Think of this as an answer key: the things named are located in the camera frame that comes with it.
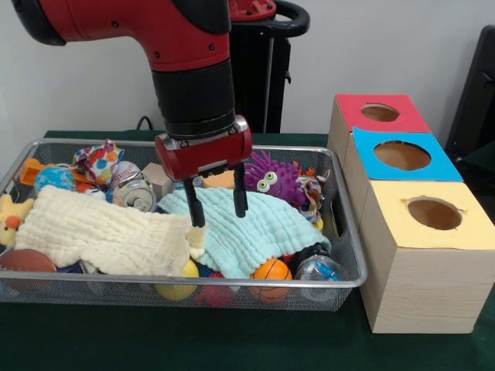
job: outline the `green table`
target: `green table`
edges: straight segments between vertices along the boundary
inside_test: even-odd
[[[152,140],[154,134],[47,136]],[[325,135],[254,139],[326,145]],[[0,339],[5,370],[494,370],[495,294],[471,335],[373,335],[354,290],[337,313],[3,304]]]

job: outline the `black cable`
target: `black cable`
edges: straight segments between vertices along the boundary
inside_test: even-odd
[[[142,123],[143,123],[144,121],[147,121],[147,122],[148,122],[148,128],[149,128],[149,130],[155,130],[155,129],[153,128],[153,123],[152,123],[152,121],[149,119],[149,117],[148,117],[148,116],[143,116],[143,117],[141,117],[141,118],[139,119],[139,121],[138,121],[138,127],[136,128],[136,130],[140,130],[140,129],[141,129]]]

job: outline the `blue lid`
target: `blue lid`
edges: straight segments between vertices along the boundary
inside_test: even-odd
[[[370,179],[425,180],[462,182],[463,178],[450,162],[435,137],[429,133],[387,133],[354,128],[357,152]],[[386,143],[410,144],[426,151],[431,159],[425,167],[403,170],[387,165],[375,154],[375,148]]]

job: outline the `white towel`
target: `white towel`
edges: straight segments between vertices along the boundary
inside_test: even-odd
[[[205,229],[188,216],[142,213],[48,185],[15,242],[57,267],[86,260],[106,274],[181,276],[189,256],[204,254]]]

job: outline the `googly eye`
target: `googly eye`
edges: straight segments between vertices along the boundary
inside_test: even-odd
[[[266,180],[262,179],[256,185],[256,190],[261,193],[266,193],[270,190],[270,185],[267,183]]]
[[[274,172],[267,172],[265,175],[265,180],[271,186],[278,181],[278,176]]]

